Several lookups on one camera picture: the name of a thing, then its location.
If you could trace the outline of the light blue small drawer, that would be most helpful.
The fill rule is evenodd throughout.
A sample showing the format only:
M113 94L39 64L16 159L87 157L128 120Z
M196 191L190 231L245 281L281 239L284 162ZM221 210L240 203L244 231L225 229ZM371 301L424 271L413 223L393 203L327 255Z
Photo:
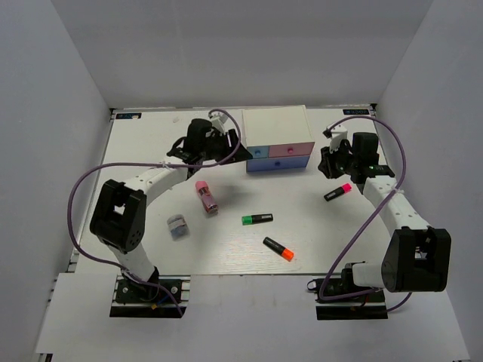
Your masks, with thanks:
M253 159L261 159L269 157L268 146L248 146L247 150L252 154Z

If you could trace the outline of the white mini drawer cabinet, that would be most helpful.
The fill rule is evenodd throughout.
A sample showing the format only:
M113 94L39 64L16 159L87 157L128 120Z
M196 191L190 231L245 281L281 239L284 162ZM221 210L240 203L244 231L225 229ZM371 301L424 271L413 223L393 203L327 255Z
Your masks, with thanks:
M245 109L242 119L246 148L315 142L304 105Z

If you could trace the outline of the clear jar of paper clips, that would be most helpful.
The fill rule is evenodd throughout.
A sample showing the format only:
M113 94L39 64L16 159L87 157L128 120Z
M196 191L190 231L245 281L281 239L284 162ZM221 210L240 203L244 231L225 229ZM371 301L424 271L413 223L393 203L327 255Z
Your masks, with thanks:
M186 223L184 215L182 214L176 214L168 218L167 225L171 237L174 240L180 239L189 234L189 227Z

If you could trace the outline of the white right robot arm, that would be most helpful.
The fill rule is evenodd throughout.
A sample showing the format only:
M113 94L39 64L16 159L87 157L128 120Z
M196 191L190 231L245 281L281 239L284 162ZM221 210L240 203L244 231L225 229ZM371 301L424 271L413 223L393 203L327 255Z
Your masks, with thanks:
M389 236L383 259L375 264L348 263L340 281L327 285L326 300L359 300L367 292L441 292L448 282L451 236L433 228L396 188L395 174L380 164L375 133L357 132L351 140L346 130L326 130L331 141L321 149L319 170L328 178L348 175L374 206Z

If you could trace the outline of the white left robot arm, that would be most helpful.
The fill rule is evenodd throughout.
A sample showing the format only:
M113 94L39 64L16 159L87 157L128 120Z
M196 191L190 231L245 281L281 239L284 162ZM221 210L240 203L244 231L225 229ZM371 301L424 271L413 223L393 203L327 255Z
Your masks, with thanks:
M175 141L162 161L131 179L110 179L101 188L90 231L112 251L122 273L134 281L134 292L144 301L157 297L160 285L141 244L148 206L203 167L251 159L241 144L239 126L224 128L228 119L232 116L220 109L210 112L207 119L192 119L186 135Z

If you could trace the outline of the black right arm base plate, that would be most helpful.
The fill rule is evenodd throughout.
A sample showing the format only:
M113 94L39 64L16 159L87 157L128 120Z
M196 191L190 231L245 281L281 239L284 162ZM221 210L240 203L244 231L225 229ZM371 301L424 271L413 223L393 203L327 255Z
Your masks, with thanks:
M317 321L363 321L388 319L386 300L383 291L324 301L319 290L324 278L315 278L306 285L307 291L315 294ZM324 290L324 296L341 296L347 293L369 290L369 287L348 287L340 276L331 278Z

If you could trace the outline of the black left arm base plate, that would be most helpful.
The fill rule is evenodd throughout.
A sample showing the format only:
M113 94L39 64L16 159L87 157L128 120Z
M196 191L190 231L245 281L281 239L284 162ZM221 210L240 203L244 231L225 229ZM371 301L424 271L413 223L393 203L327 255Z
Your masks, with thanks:
M158 282L174 297L182 313L163 290L148 290L118 276L109 311L111 318L178 319L189 302L190 276L159 277Z

